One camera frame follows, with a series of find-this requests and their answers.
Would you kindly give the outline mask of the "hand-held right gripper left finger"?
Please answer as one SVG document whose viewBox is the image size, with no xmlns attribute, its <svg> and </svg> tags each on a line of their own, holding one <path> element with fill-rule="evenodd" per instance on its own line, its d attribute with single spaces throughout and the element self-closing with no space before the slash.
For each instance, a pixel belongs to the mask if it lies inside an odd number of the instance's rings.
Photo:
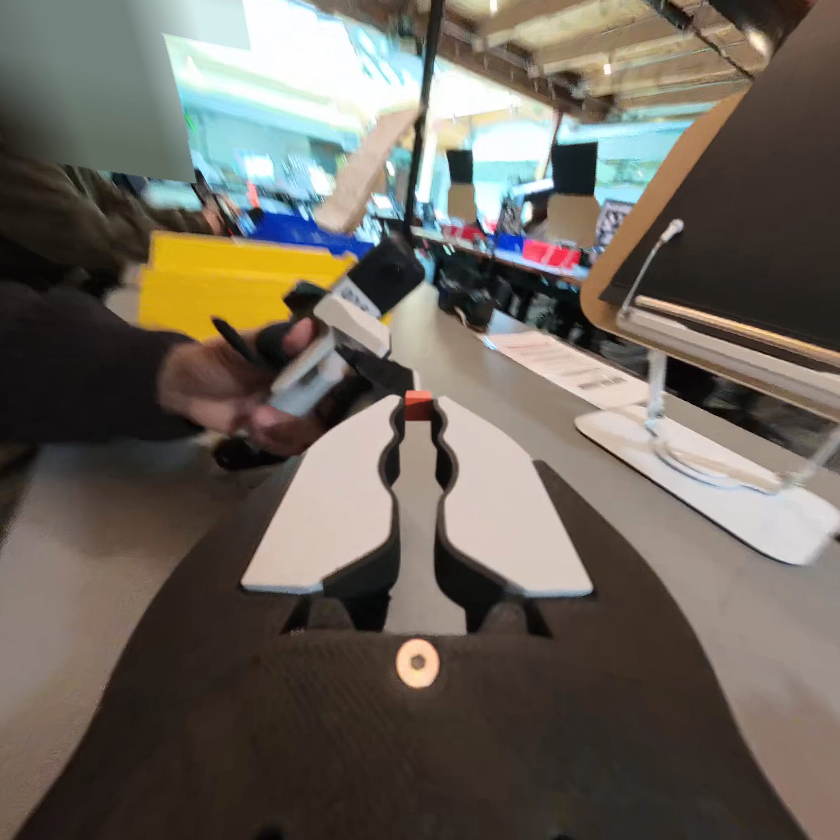
<svg viewBox="0 0 840 840">
<path fill-rule="evenodd" d="M 247 592 L 341 603 L 354 627 L 383 628 L 400 572 L 405 403 L 388 395 L 310 447 L 245 570 Z"/>
</svg>

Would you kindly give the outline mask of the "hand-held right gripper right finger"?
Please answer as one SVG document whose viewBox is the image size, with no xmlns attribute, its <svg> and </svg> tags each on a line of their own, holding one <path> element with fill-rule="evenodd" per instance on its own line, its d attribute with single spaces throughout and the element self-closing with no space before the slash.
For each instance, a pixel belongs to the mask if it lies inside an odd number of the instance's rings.
<svg viewBox="0 0 840 840">
<path fill-rule="evenodd" d="M 479 631 L 504 602 L 594 594 L 570 534 L 525 448 L 449 397 L 434 400 L 435 580 Z"/>
</svg>

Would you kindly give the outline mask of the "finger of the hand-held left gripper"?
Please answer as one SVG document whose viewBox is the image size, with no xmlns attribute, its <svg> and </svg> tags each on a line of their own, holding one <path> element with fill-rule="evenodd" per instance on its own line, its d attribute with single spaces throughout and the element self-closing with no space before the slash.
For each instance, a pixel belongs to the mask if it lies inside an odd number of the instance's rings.
<svg viewBox="0 0 840 840">
<path fill-rule="evenodd" d="M 340 344 L 338 355 L 379 396 L 404 397 L 419 390 L 415 371 L 395 362 L 388 354 L 380 357 L 364 348 Z"/>
<path fill-rule="evenodd" d="M 325 327 L 330 350 L 349 348 L 377 359 L 391 354 L 389 327 L 351 301 L 334 295 L 323 297 L 313 309 L 313 317 Z"/>
</svg>

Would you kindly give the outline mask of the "yellow plastic bin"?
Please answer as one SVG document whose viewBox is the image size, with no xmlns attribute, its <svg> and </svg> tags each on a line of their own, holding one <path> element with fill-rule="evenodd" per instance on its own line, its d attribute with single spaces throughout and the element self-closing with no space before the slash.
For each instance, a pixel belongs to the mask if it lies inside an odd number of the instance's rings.
<svg viewBox="0 0 840 840">
<path fill-rule="evenodd" d="M 142 328 L 212 338 L 212 318 L 238 331 L 285 321 L 284 297 L 300 281 L 330 289 L 357 262 L 350 252 L 278 245 L 245 238 L 175 234 L 157 230 L 140 270 Z"/>
</svg>

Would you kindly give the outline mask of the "person's left forearm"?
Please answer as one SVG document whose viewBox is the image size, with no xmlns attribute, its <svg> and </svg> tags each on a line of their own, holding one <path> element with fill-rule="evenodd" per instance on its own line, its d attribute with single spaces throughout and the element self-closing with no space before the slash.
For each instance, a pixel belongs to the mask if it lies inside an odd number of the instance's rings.
<svg viewBox="0 0 840 840">
<path fill-rule="evenodd" d="M 166 412 L 158 379 L 193 341 L 141 329 L 72 289 L 1 286 L 1 439 L 9 445 L 174 440 L 202 429 Z"/>
</svg>

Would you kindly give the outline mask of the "person's left hand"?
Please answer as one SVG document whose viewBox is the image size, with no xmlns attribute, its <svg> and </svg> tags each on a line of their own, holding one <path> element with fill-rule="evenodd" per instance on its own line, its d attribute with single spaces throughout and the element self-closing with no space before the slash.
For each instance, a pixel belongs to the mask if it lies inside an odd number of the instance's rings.
<svg viewBox="0 0 840 840">
<path fill-rule="evenodd" d="M 277 374 L 245 359 L 224 339 L 180 343 L 156 378 L 160 408 L 207 431 L 244 434 L 277 456 L 302 454 L 326 431 L 310 413 L 293 416 L 268 403 Z"/>
</svg>

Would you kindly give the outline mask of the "black device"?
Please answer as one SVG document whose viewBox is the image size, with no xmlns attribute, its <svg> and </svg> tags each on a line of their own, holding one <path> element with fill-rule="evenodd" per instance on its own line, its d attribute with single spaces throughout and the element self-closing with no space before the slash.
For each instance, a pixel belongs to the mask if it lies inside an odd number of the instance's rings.
<svg viewBox="0 0 840 840">
<path fill-rule="evenodd" d="M 437 278 L 437 306 L 457 317 L 464 326 L 478 333 L 488 331 L 497 301 L 486 279 L 476 269 L 457 266 L 443 270 Z"/>
</svg>

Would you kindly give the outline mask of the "cardboard sheet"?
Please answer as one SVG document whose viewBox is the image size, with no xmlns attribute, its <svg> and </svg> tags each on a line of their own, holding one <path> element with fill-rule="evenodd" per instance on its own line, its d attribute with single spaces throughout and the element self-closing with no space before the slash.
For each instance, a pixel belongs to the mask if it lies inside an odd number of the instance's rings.
<svg viewBox="0 0 840 840">
<path fill-rule="evenodd" d="M 316 209 L 316 225 L 332 234 L 355 233 L 363 223 L 371 196 L 381 183 L 392 148 L 413 130 L 420 112 L 419 105 L 414 104 L 377 115 L 371 130 L 337 174 L 332 194 Z"/>
</svg>

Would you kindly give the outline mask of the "blue plastic bin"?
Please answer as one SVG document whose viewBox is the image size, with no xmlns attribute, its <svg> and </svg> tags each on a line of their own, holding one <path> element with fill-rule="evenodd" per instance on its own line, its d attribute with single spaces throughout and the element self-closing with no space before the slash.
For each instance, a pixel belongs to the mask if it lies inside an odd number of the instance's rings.
<svg viewBox="0 0 840 840">
<path fill-rule="evenodd" d="M 357 259 L 363 258 L 375 247 L 375 243 L 370 241 L 331 233 L 311 219 L 296 214 L 262 212 L 254 222 L 249 238 L 298 249 L 326 250 L 336 257 L 352 255 Z"/>
</svg>

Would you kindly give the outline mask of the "printed paper sheet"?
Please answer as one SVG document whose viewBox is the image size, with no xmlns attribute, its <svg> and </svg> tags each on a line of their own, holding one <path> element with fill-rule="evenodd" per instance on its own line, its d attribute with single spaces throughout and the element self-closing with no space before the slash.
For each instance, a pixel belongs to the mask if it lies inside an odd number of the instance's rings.
<svg viewBox="0 0 840 840">
<path fill-rule="evenodd" d="M 493 333 L 489 349 L 598 410 L 614 411 L 648 401 L 648 384 L 599 357 L 539 331 Z"/>
</svg>

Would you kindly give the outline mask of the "silver stand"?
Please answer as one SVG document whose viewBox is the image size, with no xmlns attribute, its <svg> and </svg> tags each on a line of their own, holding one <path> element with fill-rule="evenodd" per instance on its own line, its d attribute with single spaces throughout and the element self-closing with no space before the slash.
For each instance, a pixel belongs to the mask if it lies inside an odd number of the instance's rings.
<svg viewBox="0 0 840 840">
<path fill-rule="evenodd" d="M 838 450 L 837 352 L 644 296 L 628 295 L 615 321 L 619 333 L 647 348 L 644 427 L 653 437 L 656 454 L 668 466 L 714 487 L 727 485 L 725 479 L 677 455 L 660 431 L 668 359 L 693 364 L 834 422 L 832 432 L 798 471 L 781 474 L 766 488 L 746 485 L 746 489 L 778 496 L 803 488 Z"/>
</svg>

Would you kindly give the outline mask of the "white stand with black board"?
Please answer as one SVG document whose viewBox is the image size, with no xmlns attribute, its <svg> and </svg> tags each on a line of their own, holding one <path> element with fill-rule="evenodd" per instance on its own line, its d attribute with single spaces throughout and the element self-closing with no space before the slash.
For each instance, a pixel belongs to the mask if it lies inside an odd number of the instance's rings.
<svg viewBox="0 0 840 840">
<path fill-rule="evenodd" d="M 591 269 L 585 316 L 642 309 L 838 368 L 839 3 L 816 2 L 740 98 L 695 121 Z"/>
</svg>

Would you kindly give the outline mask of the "black metal post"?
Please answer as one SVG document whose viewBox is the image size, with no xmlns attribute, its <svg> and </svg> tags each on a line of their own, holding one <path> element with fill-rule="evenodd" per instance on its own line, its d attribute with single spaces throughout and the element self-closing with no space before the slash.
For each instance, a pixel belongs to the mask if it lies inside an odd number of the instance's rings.
<svg viewBox="0 0 840 840">
<path fill-rule="evenodd" d="M 402 236 L 413 243 L 413 226 L 417 201 L 417 183 L 425 145 L 427 111 L 434 79 L 435 60 L 438 52 L 440 31 L 445 16 L 445 1 L 432 1 L 423 41 L 423 75 L 419 94 L 418 113 L 414 124 L 413 153 L 406 188 L 406 200 L 402 221 Z"/>
</svg>

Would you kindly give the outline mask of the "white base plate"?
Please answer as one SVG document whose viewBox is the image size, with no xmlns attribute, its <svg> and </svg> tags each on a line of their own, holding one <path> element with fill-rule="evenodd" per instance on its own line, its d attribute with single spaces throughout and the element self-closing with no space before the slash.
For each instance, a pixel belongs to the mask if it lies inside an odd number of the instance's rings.
<svg viewBox="0 0 840 840">
<path fill-rule="evenodd" d="M 838 536 L 838 508 L 673 419 L 627 406 L 575 418 L 594 444 L 761 555 L 805 566 Z"/>
</svg>

